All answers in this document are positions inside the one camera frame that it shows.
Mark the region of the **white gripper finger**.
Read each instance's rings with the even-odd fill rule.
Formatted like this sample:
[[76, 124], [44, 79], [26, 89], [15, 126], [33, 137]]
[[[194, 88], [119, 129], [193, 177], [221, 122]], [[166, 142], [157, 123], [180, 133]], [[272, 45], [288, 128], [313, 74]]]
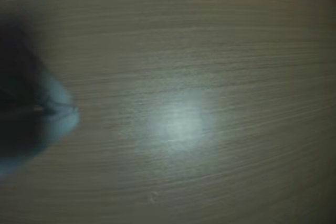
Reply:
[[22, 26], [1, 23], [1, 113], [78, 113]]
[[78, 113], [51, 120], [14, 120], [1, 123], [1, 176], [11, 173], [34, 158], [79, 122]]

